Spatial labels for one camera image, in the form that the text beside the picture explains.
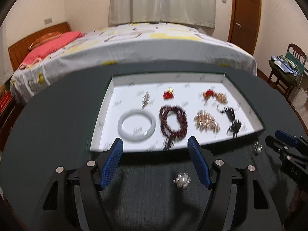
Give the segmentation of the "brown wooden door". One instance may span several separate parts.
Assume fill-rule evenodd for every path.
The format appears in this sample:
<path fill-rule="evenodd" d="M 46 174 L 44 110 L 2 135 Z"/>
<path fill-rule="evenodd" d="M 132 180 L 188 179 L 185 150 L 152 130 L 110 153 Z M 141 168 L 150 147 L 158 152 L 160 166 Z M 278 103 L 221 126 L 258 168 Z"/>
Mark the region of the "brown wooden door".
<path fill-rule="evenodd" d="M 257 43 L 262 0 L 232 0 L 228 42 L 253 55 Z"/>

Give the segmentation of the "red gift box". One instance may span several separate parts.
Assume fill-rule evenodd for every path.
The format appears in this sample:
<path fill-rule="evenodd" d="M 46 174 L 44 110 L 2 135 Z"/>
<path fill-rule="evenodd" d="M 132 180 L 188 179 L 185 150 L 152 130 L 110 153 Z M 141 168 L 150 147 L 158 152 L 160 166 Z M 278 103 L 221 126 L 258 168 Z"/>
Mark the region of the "red gift box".
<path fill-rule="evenodd" d="M 6 91 L 3 95 L 3 97 L 1 98 L 0 101 L 0 112 L 2 113 L 6 107 L 8 106 L 8 104 L 12 101 L 12 95 L 10 94 L 9 91 Z"/>

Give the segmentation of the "red knot gold charm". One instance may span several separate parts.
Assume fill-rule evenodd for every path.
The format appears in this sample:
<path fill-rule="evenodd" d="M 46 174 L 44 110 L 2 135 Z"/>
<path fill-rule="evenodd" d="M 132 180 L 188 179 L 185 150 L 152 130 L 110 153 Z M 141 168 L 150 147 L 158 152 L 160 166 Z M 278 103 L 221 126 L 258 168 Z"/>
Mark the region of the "red knot gold charm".
<path fill-rule="evenodd" d="M 205 103 L 207 103 L 211 98 L 216 98 L 216 93 L 215 91 L 209 89 L 205 92 L 203 92 L 203 100 Z"/>

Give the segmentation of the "orange cushion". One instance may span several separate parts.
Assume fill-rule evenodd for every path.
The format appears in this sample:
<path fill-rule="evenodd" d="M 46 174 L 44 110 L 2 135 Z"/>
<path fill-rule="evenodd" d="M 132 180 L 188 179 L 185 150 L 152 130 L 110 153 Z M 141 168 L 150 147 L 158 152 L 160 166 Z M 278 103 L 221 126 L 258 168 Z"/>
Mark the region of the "orange cushion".
<path fill-rule="evenodd" d="M 37 38 L 35 41 L 31 43 L 31 45 L 28 47 L 28 50 L 31 51 L 51 40 L 57 39 L 62 35 L 60 32 L 51 32 L 47 33 L 39 38 Z"/>

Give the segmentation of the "pink pillow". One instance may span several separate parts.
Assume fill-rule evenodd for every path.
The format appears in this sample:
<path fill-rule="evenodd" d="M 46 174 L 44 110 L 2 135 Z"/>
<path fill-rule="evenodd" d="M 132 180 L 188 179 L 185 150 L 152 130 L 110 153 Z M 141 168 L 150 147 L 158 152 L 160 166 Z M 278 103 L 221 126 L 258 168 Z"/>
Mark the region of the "pink pillow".
<path fill-rule="evenodd" d="M 51 40 L 31 51 L 24 58 L 23 62 L 19 65 L 18 69 L 25 69 L 28 66 L 34 65 L 37 62 L 44 60 L 47 56 L 55 53 L 64 46 L 72 43 L 78 38 L 84 37 L 85 34 L 81 31 L 69 31 L 62 33 L 62 35 L 54 40 Z"/>

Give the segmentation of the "silver leaf brooch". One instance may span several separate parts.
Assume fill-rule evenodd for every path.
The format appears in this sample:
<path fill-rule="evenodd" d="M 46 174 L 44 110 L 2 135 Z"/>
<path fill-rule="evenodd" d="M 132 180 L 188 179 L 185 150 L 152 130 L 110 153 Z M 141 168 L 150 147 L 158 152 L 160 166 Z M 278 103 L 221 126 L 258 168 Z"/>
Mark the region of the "silver leaf brooch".
<path fill-rule="evenodd" d="M 144 97 L 142 98 L 142 104 L 141 104 L 142 109 L 144 109 L 148 105 L 149 100 L 150 100 L 149 92 L 146 92 Z"/>

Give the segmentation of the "grey window curtain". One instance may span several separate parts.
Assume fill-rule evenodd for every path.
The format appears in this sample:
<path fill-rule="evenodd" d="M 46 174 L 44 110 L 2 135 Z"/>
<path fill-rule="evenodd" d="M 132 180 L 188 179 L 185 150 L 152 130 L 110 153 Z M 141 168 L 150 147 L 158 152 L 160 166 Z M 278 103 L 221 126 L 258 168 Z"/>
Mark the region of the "grey window curtain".
<path fill-rule="evenodd" d="M 214 28 L 216 0 L 110 0 L 109 25 L 179 23 Z"/>

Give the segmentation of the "bed with patterned sheet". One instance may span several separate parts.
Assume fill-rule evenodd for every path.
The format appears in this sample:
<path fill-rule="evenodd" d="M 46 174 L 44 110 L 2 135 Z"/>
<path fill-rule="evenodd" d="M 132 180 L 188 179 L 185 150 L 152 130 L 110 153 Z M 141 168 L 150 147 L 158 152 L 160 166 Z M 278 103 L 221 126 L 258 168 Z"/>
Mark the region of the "bed with patterned sheet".
<path fill-rule="evenodd" d="M 84 33 L 44 60 L 17 69 L 10 92 L 22 104 L 74 71 L 110 64 L 193 61 L 257 73 L 254 57 L 235 44 L 174 23 L 131 23 Z"/>

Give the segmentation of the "wooden nightstand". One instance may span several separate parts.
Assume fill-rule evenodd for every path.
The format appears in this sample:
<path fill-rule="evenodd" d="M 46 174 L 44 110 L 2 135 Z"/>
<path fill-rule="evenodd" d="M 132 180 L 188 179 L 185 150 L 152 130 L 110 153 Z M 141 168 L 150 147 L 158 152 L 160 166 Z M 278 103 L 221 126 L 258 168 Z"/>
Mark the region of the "wooden nightstand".
<path fill-rule="evenodd" d="M 1 98 L 4 93 L 9 91 L 5 85 L 1 85 Z M 12 101 L 8 104 L 6 109 L 1 113 L 0 116 L 0 149 L 1 153 L 4 151 L 5 144 L 7 142 L 8 136 L 13 128 L 13 125 L 18 118 L 19 114 L 23 110 L 23 105 L 17 103 L 14 97 Z"/>

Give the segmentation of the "pile of clothes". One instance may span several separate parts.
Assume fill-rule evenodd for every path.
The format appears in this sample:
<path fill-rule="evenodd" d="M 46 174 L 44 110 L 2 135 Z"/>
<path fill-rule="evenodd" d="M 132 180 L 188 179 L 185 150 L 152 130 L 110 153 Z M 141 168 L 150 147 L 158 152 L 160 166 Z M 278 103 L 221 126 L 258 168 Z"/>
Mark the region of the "pile of clothes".
<path fill-rule="evenodd" d="M 272 56 L 271 59 L 274 62 L 274 67 L 282 71 L 283 74 L 291 74 L 295 77 L 295 85 L 299 85 L 304 73 L 304 65 L 294 57 L 290 52 L 287 52 L 285 56 Z"/>

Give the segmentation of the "wooden headboard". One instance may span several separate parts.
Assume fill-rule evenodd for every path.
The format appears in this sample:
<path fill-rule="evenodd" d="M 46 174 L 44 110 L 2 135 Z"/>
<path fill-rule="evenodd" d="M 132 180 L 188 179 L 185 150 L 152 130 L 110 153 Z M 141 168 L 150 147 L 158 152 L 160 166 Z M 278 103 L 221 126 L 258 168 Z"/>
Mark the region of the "wooden headboard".
<path fill-rule="evenodd" d="M 23 39 L 19 40 L 18 42 L 14 43 L 8 48 L 8 54 L 9 58 L 11 61 L 11 65 L 13 68 L 13 72 L 15 72 L 19 65 L 23 62 L 24 58 L 28 55 L 29 53 L 29 46 L 31 45 L 32 42 L 34 42 L 37 38 L 51 33 L 51 32 L 60 32 L 60 33 L 65 33 L 71 31 L 71 27 L 69 23 L 63 22 L 59 23 L 47 28 L 44 28 L 40 31 L 37 31 L 35 33 L 32 33 Z"/>

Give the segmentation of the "pearl flower brooch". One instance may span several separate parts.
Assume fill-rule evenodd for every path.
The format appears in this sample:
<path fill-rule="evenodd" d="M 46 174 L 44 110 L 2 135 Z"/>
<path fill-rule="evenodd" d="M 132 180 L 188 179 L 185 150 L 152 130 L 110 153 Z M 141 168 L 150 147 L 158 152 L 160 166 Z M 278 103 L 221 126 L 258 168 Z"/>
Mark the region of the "pearl flower brooch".
<path fill-rule="evenodd" d="M 187 173 L 179 173 L 177 177 L 173 179 L 173 184 L 178 188 L 187 188 L 191 182 L 191 178 Z"/>

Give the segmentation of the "dark green jewelry tray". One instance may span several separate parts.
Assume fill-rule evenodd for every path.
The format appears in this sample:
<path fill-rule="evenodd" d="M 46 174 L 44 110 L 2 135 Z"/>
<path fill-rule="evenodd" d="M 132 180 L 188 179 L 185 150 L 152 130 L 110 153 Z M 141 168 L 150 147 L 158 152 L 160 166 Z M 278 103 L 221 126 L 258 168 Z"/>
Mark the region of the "dark green jewelry tray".
<path fill-rule="evenodd" d="M 164 91 L 172 88 L 174 98 L 164 100 Z M 226 105 L 203 92 L 213 90 L 228 98 Z M 142 98 L 149 92 L 148 105 L 142 109 Z M 90 132 L 90 151 L 110 149 L 116 138 L 123 141 L 124 152 L 168 151 L 185 148 L 194 136 L 201 145 L 217 144 L 248 137 L 265 129 L 265 124 L 247 96 L 227 74 L 215 73 L 149 73 L 111 77 L 102 89 Z M 120 117 L 129 110 L 151 112 L 156 130 L 147 140 L 129 142 L 117 131 Z"/>

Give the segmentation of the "small red flower brooch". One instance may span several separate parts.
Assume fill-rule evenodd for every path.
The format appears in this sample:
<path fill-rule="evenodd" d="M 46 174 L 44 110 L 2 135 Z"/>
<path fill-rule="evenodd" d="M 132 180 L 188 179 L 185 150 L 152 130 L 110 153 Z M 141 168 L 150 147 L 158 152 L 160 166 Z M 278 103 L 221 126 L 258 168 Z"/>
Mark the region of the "small red flower brooch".
<path fill-rule="evenodd" d="M 163 93 L 164 100 L 171 100 L 173 98 L 174 98 L 174 90 L 172 88 L 169 88 L 168 90 L 164 91 Z"/>

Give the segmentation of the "white jade bangle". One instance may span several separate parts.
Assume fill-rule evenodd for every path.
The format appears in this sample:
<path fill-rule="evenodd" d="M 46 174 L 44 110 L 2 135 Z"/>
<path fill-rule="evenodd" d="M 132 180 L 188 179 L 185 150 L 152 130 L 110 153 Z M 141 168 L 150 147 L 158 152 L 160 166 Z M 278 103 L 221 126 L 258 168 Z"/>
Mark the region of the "white jade bangle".
<path fill-rule="evenodd" d="M 117 131 L 121 138 L 129 142 L 142 142 L 149 139 L 156 130 L 154 115 L 141 109 L 125 112 L 117 123 Z"/>

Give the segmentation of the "wall socket above headboard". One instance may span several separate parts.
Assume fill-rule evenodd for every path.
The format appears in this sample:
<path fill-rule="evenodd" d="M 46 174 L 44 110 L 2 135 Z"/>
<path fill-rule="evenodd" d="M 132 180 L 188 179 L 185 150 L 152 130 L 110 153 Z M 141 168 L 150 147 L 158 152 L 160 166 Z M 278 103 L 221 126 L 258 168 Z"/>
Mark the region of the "wall socket above headboard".
<path fill-rule="evenodd" d="M 52 23 L 52 19 L 51 18 L 48 18 L 48 19 L 44 20 L 44 24 L 45 25 L 50 24 L 50 23 Z"/>

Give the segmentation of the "rose gold bead jewelry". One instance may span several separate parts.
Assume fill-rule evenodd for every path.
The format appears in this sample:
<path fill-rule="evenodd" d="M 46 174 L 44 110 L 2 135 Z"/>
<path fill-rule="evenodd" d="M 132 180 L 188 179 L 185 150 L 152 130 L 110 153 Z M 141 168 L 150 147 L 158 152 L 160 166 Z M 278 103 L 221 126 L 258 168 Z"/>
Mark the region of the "rose gold bead jewelry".
<path fill-rule="evenodd" d="M 228 98 L 223 93 L 215 93 L 214 97 L 216 101 L 219 102 L 220 104 L 226 105 L 228 103 Z"/>

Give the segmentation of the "wooden chair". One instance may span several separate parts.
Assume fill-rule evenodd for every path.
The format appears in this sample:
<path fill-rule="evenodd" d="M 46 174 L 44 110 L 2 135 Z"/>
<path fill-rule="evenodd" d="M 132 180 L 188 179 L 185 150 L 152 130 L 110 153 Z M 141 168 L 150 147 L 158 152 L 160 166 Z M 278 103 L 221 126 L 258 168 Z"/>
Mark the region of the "wooden chair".
<path fill-rule="evenodd" d="M 304 72 L 307 71 L 305 67 L 305 64 L 307 63 L 307 55 L 304 53 L 304 51 L 299 46 L 297 46 L 294 43 L 290 43 L 288 45 L 287 52 L 290 52 L 294 57 L 300 60 L 300 62 L 304 65 Z M 282 88 L 284 88 L 285 90 L 284 97 L 288 100 L 292 90 L 295 87 L 298 87 L 301 82 L 299 83 L 299 85 L 295 85 L 294 76 L 292 76 L 291 74 L 283 74 L 282 71 L 279 71 L 278 68 L 274 67 L 274 62 L 272 60 L 269 60 L 268 62 L 271 68 L 271 72 L 268 77 L 267 83 L 272 81 L 271 79 L 272 79 L 272 76 L 274 75 L 277 78 L 276 83 L 275 83 L 276 87 L 281 86 Z"/>

